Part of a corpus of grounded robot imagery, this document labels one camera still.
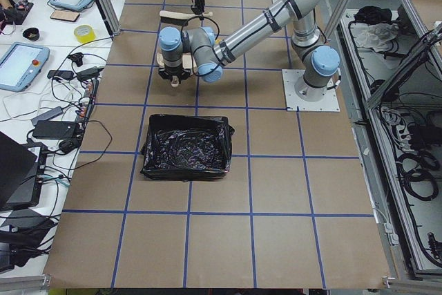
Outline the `beige plastic dustpan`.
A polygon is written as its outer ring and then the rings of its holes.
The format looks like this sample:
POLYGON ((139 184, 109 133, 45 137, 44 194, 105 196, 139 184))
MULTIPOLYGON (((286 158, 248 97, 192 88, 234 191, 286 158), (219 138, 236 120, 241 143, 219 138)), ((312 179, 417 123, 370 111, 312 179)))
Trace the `beige plastic dustpan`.
POLYGON ((182 55, 181 60, 164 60, 161 53, 156 54, 156 62, 159 66, 159 76, 170 82, 173 88, 178 87, 182 81, 187 80, 193 75, 195 68, 194 58, 189 54, 182 55))

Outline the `white hand brush black bristles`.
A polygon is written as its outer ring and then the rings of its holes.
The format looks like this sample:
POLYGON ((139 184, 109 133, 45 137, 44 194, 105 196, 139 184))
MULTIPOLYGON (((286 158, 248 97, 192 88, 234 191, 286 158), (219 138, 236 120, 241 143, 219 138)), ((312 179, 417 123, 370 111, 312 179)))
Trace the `white hand brush black bristles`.
POLYGON ((197 19, 212 18, 213 13, 203 12, 200 15, 195 15, 195 14, 161 10, 159 15, 160 15, 160 21, 162 23, 167 23, 174 26, 187 26, 192 18, 197 18, 197 19))

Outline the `bin with black trash bag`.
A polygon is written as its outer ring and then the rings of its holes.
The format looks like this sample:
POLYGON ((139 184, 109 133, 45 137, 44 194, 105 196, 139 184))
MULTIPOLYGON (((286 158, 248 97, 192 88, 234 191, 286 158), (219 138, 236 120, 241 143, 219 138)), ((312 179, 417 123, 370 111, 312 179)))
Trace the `bin with black trash bag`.
POLYGON ((153 114, 142 147, 150 180, 214 180, 231 168, 234 128, 225 116, 153 114))

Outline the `black power strip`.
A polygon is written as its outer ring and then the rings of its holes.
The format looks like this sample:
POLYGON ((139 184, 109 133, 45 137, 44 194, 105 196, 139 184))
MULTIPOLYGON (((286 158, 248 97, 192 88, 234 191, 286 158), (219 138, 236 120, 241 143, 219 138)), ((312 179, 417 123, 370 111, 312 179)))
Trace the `black power strip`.
POLYGON ((94 107, 99 87, 99 79, 93 78, 86 84, 84 96, 81 99, 80 109, 76 112, 77 116, 75 121, 86 124, 89 120, 94 107))

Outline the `yellow tape roll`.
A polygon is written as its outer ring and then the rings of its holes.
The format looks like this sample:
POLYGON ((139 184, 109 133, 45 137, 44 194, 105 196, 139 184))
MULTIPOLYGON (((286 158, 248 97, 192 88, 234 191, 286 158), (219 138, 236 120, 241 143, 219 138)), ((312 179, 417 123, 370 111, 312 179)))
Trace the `yellow tape roll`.
POLYGON ((96 39, 95 31, 89 25, 80 25, 74 29, 74 36, 81 44, 92 42, 96 39))

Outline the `black clamp tool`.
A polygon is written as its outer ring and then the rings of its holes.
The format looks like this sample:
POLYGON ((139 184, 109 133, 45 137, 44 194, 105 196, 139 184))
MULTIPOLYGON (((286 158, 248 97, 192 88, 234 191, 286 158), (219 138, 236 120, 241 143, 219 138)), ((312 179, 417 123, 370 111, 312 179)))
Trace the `black clamp tool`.
POLYGON ((84 54, 81 52, 69 54, 69 56, 67 56, 67 58, 69 60, 71 60, 71 62, 73 64, 75 64, 76 67, 81 67, 84 65, 84 62, 83 62, 84 54))

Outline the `brown phone case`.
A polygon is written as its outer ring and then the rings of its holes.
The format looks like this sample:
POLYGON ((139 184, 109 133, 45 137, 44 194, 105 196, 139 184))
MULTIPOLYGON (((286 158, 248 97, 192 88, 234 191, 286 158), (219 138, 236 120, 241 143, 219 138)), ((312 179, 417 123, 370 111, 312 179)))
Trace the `brown phone case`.
POLYGON ((54 10, 50 15, 50 18, 57 21, 76 22, 79 16, 79 12, 69 10, 54 10))

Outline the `black power adapter brick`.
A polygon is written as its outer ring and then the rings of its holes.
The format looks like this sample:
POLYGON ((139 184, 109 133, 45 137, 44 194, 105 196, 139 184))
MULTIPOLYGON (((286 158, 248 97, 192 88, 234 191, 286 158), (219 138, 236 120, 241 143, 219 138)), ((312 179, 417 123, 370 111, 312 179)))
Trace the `black power adapter brick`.
POLYGON ((79 124, 67 121, 40 120, 36 123, 32 136, 43 140, 60 140, 74 137, 79 132, 79 124))

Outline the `black small bowl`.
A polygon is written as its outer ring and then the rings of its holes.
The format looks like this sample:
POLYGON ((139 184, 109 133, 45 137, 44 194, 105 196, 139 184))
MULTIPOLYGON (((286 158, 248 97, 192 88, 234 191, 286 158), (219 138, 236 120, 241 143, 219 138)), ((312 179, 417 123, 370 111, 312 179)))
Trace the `black small bowl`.
POLYGON ((40 38, 40 31, 36 27, 27 28, 23 31, 22 36, 29 41, 37 41, 40 38))

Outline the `lower blue teach pendant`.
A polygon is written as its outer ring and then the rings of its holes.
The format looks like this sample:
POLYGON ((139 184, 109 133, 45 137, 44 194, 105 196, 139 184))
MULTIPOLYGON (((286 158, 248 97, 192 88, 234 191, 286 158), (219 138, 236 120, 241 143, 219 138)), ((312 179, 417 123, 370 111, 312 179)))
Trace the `lower blue teach pendant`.
POLYGON ((14 42, 1 58, 1 90, 24 91, 41 72, 50 49, 14 42))

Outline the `crumpled white cloth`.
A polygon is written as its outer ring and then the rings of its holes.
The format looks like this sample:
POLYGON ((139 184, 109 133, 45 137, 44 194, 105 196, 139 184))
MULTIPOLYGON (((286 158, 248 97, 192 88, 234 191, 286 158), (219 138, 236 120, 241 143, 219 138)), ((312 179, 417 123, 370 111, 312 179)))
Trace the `crumpled white cloth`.
POLYGON ((391 49, 397 36, 398 28, 395 25, 378 23, 362 28, 356 35, 355 42, 358 47, 370 48, 381 53, 391 49))

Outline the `black laptop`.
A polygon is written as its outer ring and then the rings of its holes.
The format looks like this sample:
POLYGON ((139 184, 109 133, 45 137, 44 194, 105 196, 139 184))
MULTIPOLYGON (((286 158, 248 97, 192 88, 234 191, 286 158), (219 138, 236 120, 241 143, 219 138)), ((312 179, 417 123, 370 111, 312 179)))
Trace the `black laptop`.
POLYGON ((35 207, 41 195, 47 147, 20 144, 1 134, 1 210, 35 207))

